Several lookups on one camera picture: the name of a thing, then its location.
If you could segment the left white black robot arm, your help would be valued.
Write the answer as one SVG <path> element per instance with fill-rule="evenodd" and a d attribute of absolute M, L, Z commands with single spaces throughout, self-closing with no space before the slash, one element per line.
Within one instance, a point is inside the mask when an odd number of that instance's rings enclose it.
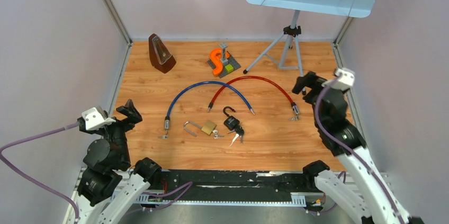
<path fill-rule="evenodd" d="M 80 183 L 77 187 L 75 223 L 118 223 L 146 189 L 161 185 L 161 167 L 148 157 L 136 162 L 126 185 L 114 191 L 132 165 L 126 133 L 143 120 L 131 99 L 116 109 L 125 118 L 109 117 L 101 107 L 82 112 L 78 118 L 81 132 L 99 135 L 87 148 Z"/>

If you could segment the red cable lock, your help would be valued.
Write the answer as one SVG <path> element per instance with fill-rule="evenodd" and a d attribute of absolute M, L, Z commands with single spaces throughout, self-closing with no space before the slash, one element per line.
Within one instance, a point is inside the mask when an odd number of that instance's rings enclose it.
<path fill-rule="evenodd" d="M 290 106 L 292 108 L 292 111 L 294 113 L 294 116 L 296 116 L 296 115 L 300 116 L 300 111 L 299 111 L 298 105 L 293 101 L 293 99 L 290 97 L 290 95 L 287 93 L 287 91 L 284 90 L 279 84 L 275 83 L 274 81 L 272 81 L 272 80 L 270 80 L 268 78 L 261 77 L 261 76 L 241 76 L 241 77 L 237 77 L 237 78 L 234 78 L 234 79 L 226 82 L 226 84 L 227 85 L 231 85 L 231 84 L 233 84 L 235 82 L 242 81 L 242 80 L 257 80 L 257 81 L 263 81 L 263 82 L 266 82 L 268 84 L 271 84 L 272 86 L 277 88 L 286 97 L 286 99 L 289 101 Z M 219 88 L 216 91 L 216 93 L 214 94 L 214 96 L 212 97 L 212 99 L 209 102 L 207 112 L 211 111 L 211 109 L 214 106 L 214 103 L 215 103 L 216 99 L 218 98 L 218 96 L 221 94 L 221 92 L 225 88 L 226 88 L 225 86 L 222 86 L 221 88 Z"/>

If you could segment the red lock silver keys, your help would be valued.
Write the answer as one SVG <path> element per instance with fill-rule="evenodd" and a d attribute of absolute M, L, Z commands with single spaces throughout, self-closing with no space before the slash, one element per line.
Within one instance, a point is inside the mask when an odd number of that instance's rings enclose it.
<path fill-rule="evenodd" d="M 296 116 L 293 116 L 293 117 L 289 118 L 288 120 L 289 121 L 299 121 L 300 117 L 298 115 L 296 115 Z"/>

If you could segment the brass padlock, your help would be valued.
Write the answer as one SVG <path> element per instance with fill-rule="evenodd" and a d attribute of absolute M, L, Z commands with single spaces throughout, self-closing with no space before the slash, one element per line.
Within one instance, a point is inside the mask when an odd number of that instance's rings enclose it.
<path fill-rule="evenodd" d="M 183 129 L 184 129 L 187 133 L 189 133 L 190 135 L 196 137 L 196 136 L 197 136 L 196 133 L 194 133 L 193 131 L 191 131 L 191 130 L 188 129 L 188 127 L 187 127 L 188 124 L 193 125 L 193 126 L 195 126 L 196 128 L 199 128 L 203 133 L 207 134 L 208 136 L 210 136 L 210 135 L 217 135 L 217 134 L 218 134 L 218 131 L 217 131 L 217 129 L 216 129 L 216 126 L 217 126 L 217 125 L 216 125 L 214 122 L 210 121 L 210 120 L 208 120 L 208 121 L 207 121 L 204 125 L 202 125 L 202 126 L 200 126 L 200 125 L 198 125 L 198 124 L 196 124 L 196 123 L 194 123 L 194 122 L 192 122 L 192 121 L 186 121 L 186 122 L 183 124 Z"/>

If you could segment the black head key bunch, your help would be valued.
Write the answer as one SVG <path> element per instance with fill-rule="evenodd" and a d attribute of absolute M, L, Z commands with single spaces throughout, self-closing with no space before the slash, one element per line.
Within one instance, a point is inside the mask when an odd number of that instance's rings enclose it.
<path fill-rule="evenodd" d="M 239 142 L 241 144 L 244 143 L 244 134 L 245 131 L 243 129 L 243 127 L 241 125 L 237 125 L 235 126 L 233 129 L 231 129 L 228 133 L 235 133 L 234 138 L 232 139 L 232 142 L 230 144 L 230 146 L 232 146 L 237 140 L 239 140 Z"/>

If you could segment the small black padlock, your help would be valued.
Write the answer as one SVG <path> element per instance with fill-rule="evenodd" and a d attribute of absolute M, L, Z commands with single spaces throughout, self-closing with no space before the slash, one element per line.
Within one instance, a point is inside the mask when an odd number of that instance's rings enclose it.
<path fill-rule="evenodd" d="M 224 120 L 223 124 L 230 130 L 234 130 L 237 126 L 240 125 L 240 121 L 238 119 L 236 119 L 233 115 L 229 115 L 227 113 L 227 110 L 230 109 L 232 112 L 236 112 L 235 109 L 233 109 L 230 106 L 225 106 L 223 108 L 223 113 L 227 116 L 227 118 Z"/>

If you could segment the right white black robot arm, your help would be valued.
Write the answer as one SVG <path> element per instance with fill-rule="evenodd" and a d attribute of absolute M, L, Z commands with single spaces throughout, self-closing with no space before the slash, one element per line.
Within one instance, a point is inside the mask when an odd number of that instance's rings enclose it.
<path fill-rule="evenodd" d="M 327 80 L 310 71 L 296 79 L 292 92 L 299 94 L 309 88 L 303 99 L 313 108 L 321 141 L 349 172 L 359 192 L 351 190 L 321 160 L 303 168 L 303 186 L 330 196 L 354 223 L 423 223 L 421 217 L 412 216 L 393 195 L 371 157 L 366 140 L 346 117 L 348 103 L 344 95 L 354 85 L 354 73 L 336 68 L 334 76 Z"/>

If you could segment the padlock silver keys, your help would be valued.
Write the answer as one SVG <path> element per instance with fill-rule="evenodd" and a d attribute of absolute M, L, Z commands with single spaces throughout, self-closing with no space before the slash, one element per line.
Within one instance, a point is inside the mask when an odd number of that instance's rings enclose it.
<path fill-rule="evenodd" d="M 224 137 L 223 135 L 220 135 L 220 134 L 219 134 L 219 131 L 218 131 L 218 130 L 213 130 L 213 131 L 212 131 L 212 134 L 213 134 L 214 139 L 219 139 L 219 138 Z"/>

